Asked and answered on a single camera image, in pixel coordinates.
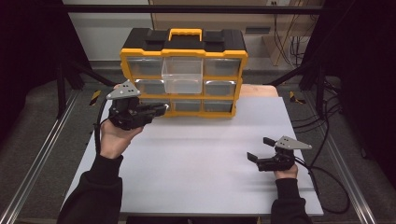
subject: yellow handle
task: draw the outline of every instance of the yellow handle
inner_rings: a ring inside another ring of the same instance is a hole
[[[202,41],[201,29],[171,29],[169,33],[169,41],[171,41],[172,35],[198,35],[199,41]]]

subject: aluminum rail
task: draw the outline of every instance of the aluminum rail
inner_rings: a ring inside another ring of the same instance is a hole
[[[305,99],[314,114],[316,114],[316,109],[314,107],[314,96],[311,92],[310,94],[305,93]],[[324,136],[326,133],[326,124],[320,126],[320,130]],[[362,224],[376,224],[375,217],[373,212],[371,211],[369,205],[364,199],[363,194],[361,193],[361,189],[359,188],[358,183],[356,183],[355,178],[350,172],[346,162],[344,161],[343,156],[340,153],[337,145],[332,138],[332,135],[329,133],[327,139],[327,145],[329,147],[329,154],[332,157],[332,162],[334,163],[334,167],[337,170],[337,173],[340,175],[341,181],[343,182],[347,192],[349,193],[350,201],[352,202],[356,214],[361,220]]]
[[[42,5],[44,10],[84,13],[214,13],[320,15],[342,12],[326,7],[181,6],[181,5]]]
[[[79,91],[71,92],[64,114],[60,118],[56,119],[51,131],[49,132],[49,135],[47,136],[47,139],[35,157],[35,161],[30,167],[29,172],[23,179],[18,191],[15,193],[8,207],[0,217],[1,224],[12,224],[17,219],[19,212],[21,211],[27,197],[29,196],[29,193],[31,192],[50,152],[52,151],[53,146],[56,143],[56,140],[58,139],[64,127],[64,124],[66,123],[71,111],[74,108],[78,94]]]

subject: hand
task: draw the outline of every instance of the hand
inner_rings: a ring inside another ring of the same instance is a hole
[[[109,159],[116,159],[131,144],[132,139],[143,132],[143,127],[124,131],[114,126],[110,120],[106,120],[102,123],[101,132],[100,155]]]
[[[276,179],[282,178],[297,178],[298,167],[296,164],[293,164],[289,170],[286,171],[274,171],[274,175]]]

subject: sleeve cuff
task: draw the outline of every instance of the sleeve cuff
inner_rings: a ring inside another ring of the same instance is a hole
[[[276,187],[278,199],[300,198],[300,193],[297,187],[297,179],[295,178],[278,179],[276,180]]]
[[[119,180],[122,160],[122,156],[112,160],[96,154],[91,170],[86,174],[87,179],[95,184],[113,185]]]

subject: gray carpet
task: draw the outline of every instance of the gray carpet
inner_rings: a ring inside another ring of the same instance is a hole
[[[249,84],[267,83],[275,76],[281,76],[283,72],[273,71],[269,73],[272,75],[249,71],[244,74],[244,82]],[[110,75],[109,78],[112,80],[122,79],[117,75]],[[19,218],[55,219],[57,217],[64,200],[65,191],[69,188],[84,153],[86,143],[91,137],[92,124],[95,122],[100,103],[105,95],[104,92],[109,91],[109,88],[89,78],[84,77],[84,79],[87,84],[84,90],[79,92],[76,106],[49,154],[45,166],[19,214]],[[305,97],[312,93],[299,91],[295,85],[297,81],[298,78],[295,78],[285,85],[277,87],[279,95],[284,98],[291,120],[306,119],[313,115],[308,104],[290,101],[290,91],[293,91],[299,100],[306,100]],[[89,105],[96,90],[103,90],[103,93],[96,105]],[[327,92],[325,98],[329,99],[330,96],[331,94]],[[4,211],[28,172],[35,155],[50,132],[56,113],[56,83],[48,83],[29,93],[26,106],[15,128],[0,148],[1,211]],[[305,123],[307,121],[293,122],[292,124],[297,126]],[[310,127],[295,130],[298,140],[314,146],[314,150],[304,152],[306,161],[312,161],[323,139],[319,128],[304,132]],[[360,145],[356,142],[354,133],[350,130],[342,114],[335,113],[331,116],[330,129],[331,135],[342,151],[342,155],[356,178],[365,200],[372,209],[377,223],[396,223],[396,191],[382,175],[375,161],[364,159],[361,156]],[[330,159],[327,146],[318,157],[316,166],[338,176]],[[326,175],[320,172],[315,172],[315,174],[322,205],[332,210],[342,209],[346,204],[346,198],[340,187]],[[316,223],[360,223],[352,205],[343,215],[325,212],[324,216],[313,217],[313,220]]]

